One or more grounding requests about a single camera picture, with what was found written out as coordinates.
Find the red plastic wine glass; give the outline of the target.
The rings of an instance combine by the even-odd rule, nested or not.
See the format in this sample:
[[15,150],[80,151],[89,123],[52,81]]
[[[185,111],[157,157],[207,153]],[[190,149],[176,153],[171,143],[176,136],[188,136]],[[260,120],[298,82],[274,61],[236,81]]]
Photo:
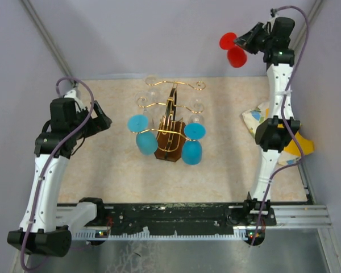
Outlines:
[[235,44],[236,38],[235,33],[228,32],[220,38],[219,46],[227,51],[227,60],[230,65],[234,68],[241,68],[247,62],[247,55],[242,48]]

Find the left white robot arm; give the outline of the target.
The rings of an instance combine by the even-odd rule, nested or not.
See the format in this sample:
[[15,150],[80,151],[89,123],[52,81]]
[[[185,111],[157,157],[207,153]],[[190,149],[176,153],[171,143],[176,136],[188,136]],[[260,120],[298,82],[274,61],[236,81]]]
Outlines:
[[75,89],[50,104],[51,118],[35,141],[35,174],[27,209],[18,230],[7,236],[7,243],[25,254],[64,257],[73,235],[87,224],[99,226],[106,221],[107,212],[98,197],[82,198],[67,216],[57,218],[63,175],[78,140],[105,131],[112,123],[97,101],[91,109],[96,118],[89,116]]

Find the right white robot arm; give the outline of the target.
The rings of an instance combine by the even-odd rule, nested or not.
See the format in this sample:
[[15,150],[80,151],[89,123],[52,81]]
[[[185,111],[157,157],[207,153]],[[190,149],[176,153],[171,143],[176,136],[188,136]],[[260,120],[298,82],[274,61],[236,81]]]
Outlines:
[[294,26],[295,21],[290,18],[274,17],[266,23],[257,23],[234,40],[250,54],[263,53],[269,81],[268,116],[255,131],[260,151],[256,179],[239,215],[239,220],[249,225],[256,225],[271,212],[269,190],[277,161],[301,125],[290,105],[295,53],[289,43]]

